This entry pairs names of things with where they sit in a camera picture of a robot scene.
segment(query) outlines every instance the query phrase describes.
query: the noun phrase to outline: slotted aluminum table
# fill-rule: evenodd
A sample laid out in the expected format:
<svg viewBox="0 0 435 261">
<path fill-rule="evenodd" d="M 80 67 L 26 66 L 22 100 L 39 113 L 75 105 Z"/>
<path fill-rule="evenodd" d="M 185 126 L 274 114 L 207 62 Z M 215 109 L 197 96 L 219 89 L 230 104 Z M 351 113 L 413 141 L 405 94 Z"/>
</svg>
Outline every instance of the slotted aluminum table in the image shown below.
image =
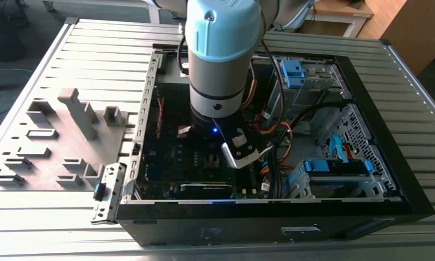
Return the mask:
<svg viewBox="0 0 435 261">
<path fill-rule="evenodd" d="M 46 98 L 48 88 L 79 88 L 80 99 L 95 107 L 115 103 L 130 113 L 128 124 L 135 125 L 152 43 L 178 44 L 182 38 L 175 26 L 74 22 L 63 26 L 0 126 L 0 153 L 26 111 L 24 102 Z M 377 40 L 283 33 L 269 33 L 266 42 L 274 51 L 350 57 L 435 207 L 435 103 L 392 46 Z M 120 161 L 130 150 L 131 142 L 124 142 Z M 92 203 L 91 192 L 0 191 L 0 257 L 36 260 L 39 256 L 72 255 L 84 260 L 94 260 L 94 256 L 110 256 L 107 260 L 171 260 L 152 257 L 169 254 L 174 260 L 190 260 L 190 254 L 207 258 L 214 253 L 222 255 L 218 260 L 435 258 L 435 216 L 355 241 L 142 248 L 119 225 L 90 224 Z"/>
</svg>

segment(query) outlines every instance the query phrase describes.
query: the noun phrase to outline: label sticker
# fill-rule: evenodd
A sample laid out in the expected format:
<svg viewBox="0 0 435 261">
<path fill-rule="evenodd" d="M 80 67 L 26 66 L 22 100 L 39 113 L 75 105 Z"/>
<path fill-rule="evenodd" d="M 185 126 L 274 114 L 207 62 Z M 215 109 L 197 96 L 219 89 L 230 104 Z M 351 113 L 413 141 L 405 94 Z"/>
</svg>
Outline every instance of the label sticker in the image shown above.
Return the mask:
<svg viewBox="0 0 435 261">
<path fill-rule="evenodd" d="M 270 185 L 267 183 L 262 183 L 262 190 L 270 191 Z"/>
<path fill-rule="evenodd" d="M 287 232 L 310 232 L 310 231 L 318 231 L 321 232 L 321 229 L 317 227 L 282 227 L 281 228 L 282 234 L 287 235 Z"/>
<path fill-rule="evenodd" d="M 185 69 L 189 69 L 189 63 L 182 63 L 182 67 L 183 67 Z M 181 73 L 181 77 L 187 77 L 187 78 L 189 78 L 189 75 Z"/>
</svg>

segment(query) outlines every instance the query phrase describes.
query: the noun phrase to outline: floor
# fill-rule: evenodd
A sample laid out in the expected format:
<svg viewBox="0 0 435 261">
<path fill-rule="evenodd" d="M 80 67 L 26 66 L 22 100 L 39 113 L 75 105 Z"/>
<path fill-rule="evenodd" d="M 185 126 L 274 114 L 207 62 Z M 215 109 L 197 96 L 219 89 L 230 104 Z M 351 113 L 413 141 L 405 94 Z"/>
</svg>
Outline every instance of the floor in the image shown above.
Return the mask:
<svg viewBox="0 0 435 261">
<path fill-rule="evenodd" d="M 19 31 L 23 43 L 28 47 L 27 57 L 14 63 L 2 63 L 0 69 L 22 68 L 34 70 L 47 52 L 67 17 L 148 22 L 148 10 L 143 8 L 114 7 L 74 3 L 55 3 L 55 12 L 47 12 L 40 1 L 27 1 L 26 12 L 31 25 Z M 162 10 L 162 22 L 178 24 L 179 21 L 166 10 Z M 12 106 L 26 85 L 30 74 L 26 72 L 0 73 L 0 113 Z M 435 61 L 420 75 L 420 80 L 435 99 Z M 0 114 L 0 123 L 7 113 Z"/>
</svg>

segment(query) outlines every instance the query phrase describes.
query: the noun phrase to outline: metal block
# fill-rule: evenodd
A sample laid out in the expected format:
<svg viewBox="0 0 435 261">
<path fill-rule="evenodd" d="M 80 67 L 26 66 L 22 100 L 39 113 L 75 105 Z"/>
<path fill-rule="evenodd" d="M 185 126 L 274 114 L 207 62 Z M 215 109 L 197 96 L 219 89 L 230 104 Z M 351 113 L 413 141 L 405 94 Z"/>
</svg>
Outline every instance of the metal block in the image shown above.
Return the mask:
<svg viewBox="0 0 435 261">
<path fill-rule="evenodd" d="M 84 112 L 86 112 L 87 116 L 90 117 L 91 122 L 92 123 L 99 122 L 99 119 L 96 117 L 92 105 L 90 105 L 90 102 L 82 102 L 80 104 L 84 107 Z"/>
<path fill-rule="evenodd" d="M 32 167 L 32 162 L 26 157 L 7 158 L 4 164 L 15 171 L 28 170 Z"/>
<path fill-rule="evenodd" d="M 71 117 L 84 134 L 87 140 L 94 140 L 98 138 L 95 128 L 92 126 L 92 121 L 90 116 L 86 114 L 86 109 L 80 104 L 78 99 L 79 91 L 78 89 L 63 88 L 58 100 L 63 102 L 71 113 Z"/>
<path fill-rule="evenodd" d="M 47 116 L 52 113 L 55 113 L 55 110 L 47 101 L 32 101 L 27 114 L 39 127 L 51 126 Z"/>
<path fill-rule="evenodd" d="M 56 178 L 56 182 L 63 187 L 80 187 L 84 185 L 84 181 L 78 176 L 78 174 L 59 175 Z"/>
<path fill-rule="evenodd" d="M 66 169 L 72 171 L 83 171 L 87 167 L 87 162 L 82 158 L 66 158 L 63 159 L 63 166 Z"/>
<path fill-rule="evenodd" d="M 95 188 L 96 184 L 99 183 L 100 176 L 103 173 L 103 168 L 104 166 L 100 166 L 99 172 L 96 172 L 90 164 L 86 166 L 86 171 L 84 171 L 84 179 L 88 181 L 91 186 Z"/>
<path fill-rule="evenodd" d="M 56 139 L 59 136 L 56 129 L 31 129 L 27 133 L 30 139 Z"/>
<path fill-rule="evenodd" d="M 122 115 L 119 107 L 108 106 L 104 110 L 103 118 L 107 122 L 107 125 L 111 127 L 122 127 L 126 124 L 126 120 Z"/>
<path fill-rule="evenodd" d="M 34 146 L 34 147 L 19 147 L 16 155 L 20 157 L 42 157 L 47 158 L 52 154 L 52 151 L 48 147 Z"/>
<path fill-rule="evenodd" d="M 23 186 L 24 178 L 16 173 L 8 175 L 0 175 L 0 186 L 4 187 L 20 187 Z"/>
</svg>

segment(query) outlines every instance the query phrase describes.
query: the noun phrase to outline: black wire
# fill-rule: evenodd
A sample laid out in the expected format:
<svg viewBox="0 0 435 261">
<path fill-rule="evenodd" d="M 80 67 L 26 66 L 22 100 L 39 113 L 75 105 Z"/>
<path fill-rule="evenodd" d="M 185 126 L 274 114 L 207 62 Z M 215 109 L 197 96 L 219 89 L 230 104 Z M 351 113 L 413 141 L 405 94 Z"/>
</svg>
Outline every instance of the black wire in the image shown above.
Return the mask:
<svg viewBox="0 0 435 261">
<path fill-rule="evenodd" d="M 279 68 L 278 68 L 278 66 L 275 64 L 274 57 L 273 57 L 273 54 L 270 52 L 270 49 L 267 48 L 265 40 L 262 40 L 262 44 L 263 44 L 267 56 L 270 57 L 270 61 L 271 61 L 273 67 L 274 67 L 274 73 L 275 73 L 275 76 L 278 77 L 278 81 L 279 81 L 279 92 L 281 92 L 281 117 L 279 117 L 279 120 L 278 120 L 278 125 L 279 125 L 281 122 L 282 122 L 283 113 L 286 112 L 286 106 L 285 106 L 285 100 L 283 100 L 283 87 L 282 87 L 283 81 L 282 81 L 282 75 L 281 75 Z"/>
<path fill-rule="evenodd" d="M 182 66 L 182 48 L 185 43 L 186 43 L 186 36 L 182 37 L 179 47 L 178 47 L 178 65 L 179 65 L 181 72 L 189 75 L 189 69 Z"/>
<path fill-rule="evenodd" d="M 306 108 L 298 115 L 297 117 L 294 118 L 294 120 L 291 121 L 290 123 L 290 128 L 294 130 L 297 125 L 301 123 L 301 121 L 303 120 L 303 118 L 313 112 L 318 111 L 319 109 L 322 108 L 342 108 L 345 107 L 349 103 L 353 103 L 351 100 L 343 100 L 342 102 L 325 102 L 325 103 L 319 103 L 317 105 L 313 105 L 311 107 Z M 271 175 L 271 178 L 273 180 L 275 181 L 275 183 L 270 183 L 270 191 L 274 191 L 274 196 L 277 198 L 281 198 L 282 197 L 282 191 L 278 190 L 278 187 L 281 186 L 281 180 L 282 180 L 282 177 L 281 177 L 281 170 L 279 170 L 279 162 L 278 162 L 278 148 L 279 148 L 279 144 L 282 143 L 282 139 L 283 139 L 283 136 L 286 134 L 286 127 L 283 129 L 283 132 L 281 132 L 279 134 L 279 137 L 275 141 L 275 144 L 273 145 L 273 149 L 271 149 L 271 153 L 270 154 L 270 157 L 267 159 L 267 163 L 269 163 L 269 166 L 270 166 L 270 175 Z"/>
</svg>

